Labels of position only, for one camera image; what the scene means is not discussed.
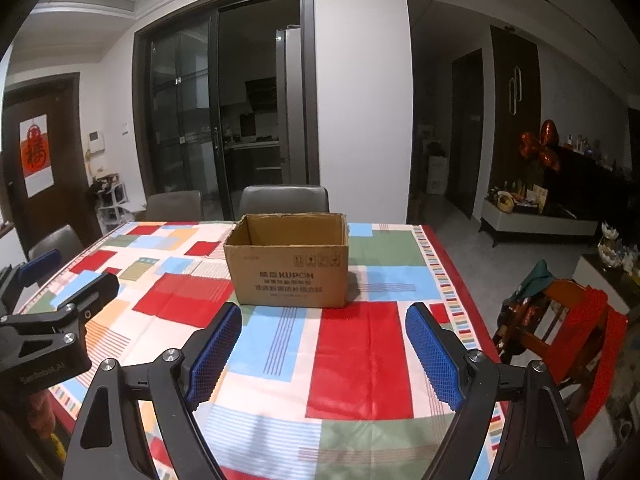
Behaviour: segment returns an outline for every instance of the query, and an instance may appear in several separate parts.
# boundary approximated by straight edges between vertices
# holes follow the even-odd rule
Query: gray dining chair
[[[57,231],[53,231],[50,235],[45,236],[31,249],[29,249],[29,261],[35,260],[38,256],[42,256],[53,249],[60,251],[60,255],[62,256],[61,264],[57,269],[52,270],[49,274],[46,274],[37,280],[38,286],[43,286],[47,283],[47,280],[51,276],[84,251],[84,245],[80,241],[80,238],[78,238],[74,229],[67,224]]]
[[[238,218],[247,213],[328,212],[329,194],[322,186],[248,186],[240,197]]]
[[[202,221],[202,195],[199,191],[173,191],[151,195],[146,199],[148,222]]]

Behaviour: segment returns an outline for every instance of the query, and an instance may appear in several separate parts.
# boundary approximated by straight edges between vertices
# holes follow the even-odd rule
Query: dining table
[[[130,222],[57,272],[22,307],[50,312],[102,272],[117,297],[86,324],[89,371],[50,388],[69,430],[101,361],[151,362],[238,303],[225,261],[232,222]],[[242,332],[194,419],[229,480],[420,479],[454,413],[407,338],[421,301],[467,349],[497,360],[452,261],[428,226],[349,224],[343,308],[239,305]],[[153,405],[142,422],[161,480],[175,479]],[[504,413],[496,403],[474,480],[488,477]]]

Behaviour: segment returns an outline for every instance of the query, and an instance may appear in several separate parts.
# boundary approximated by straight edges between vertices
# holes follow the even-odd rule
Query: wall poster
[[[46,115],[20,123],[20,157],[29,198],[53,186]]]

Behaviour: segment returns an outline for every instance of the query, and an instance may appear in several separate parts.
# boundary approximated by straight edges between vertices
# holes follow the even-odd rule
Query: red balloon
[[[558,142],[560,142],[560,137],[558,137],[556,124],[551,119],[547,119],[540,128],[540,144],[543,146],[557,146]]]
[[[524,132],[520,136],[520,155],[524,158],[531,158],[536,156],[536,153],[540,150],[540,143],[529,132]]]
[[[551,168],[556,173],[559,173],[560,161],[558,160],[558,155],[556,154],[556,152],[544,146],[540,150],[540,160],[546,167]]]

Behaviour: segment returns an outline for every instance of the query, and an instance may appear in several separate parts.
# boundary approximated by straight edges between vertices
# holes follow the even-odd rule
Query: blue gripper pad
[[[62,265],[62,254],[59,250],[53,249],[35,260],[22,264],[18,271],[18,284],[27,288],[37,282],[41,277],[46,276],[60,268]]]
[[[453,411],[456,411],[462,407],[464,401],[460,391],[458,367],[445,350],[439,337],[441,334],[436,334],[436,332],[449,331],[441,328],[428,309],[424,305],[422,307],[423,312],[426,310],[425,314],[418,310],[416,304],[406,311],[404,318],[406,334],[438,400],[446,402]],[[425,316],[431,317],[431,324],[427,322]]]
[[[191,365],[189,386],[184,400],[192,410],[195,410],[201,402],[209,400],[231,351],[238,341],[241,330],[242,313],[238,306],[233,304],[223,313],[222,319],[213,329],[209,340],[204,344]]]

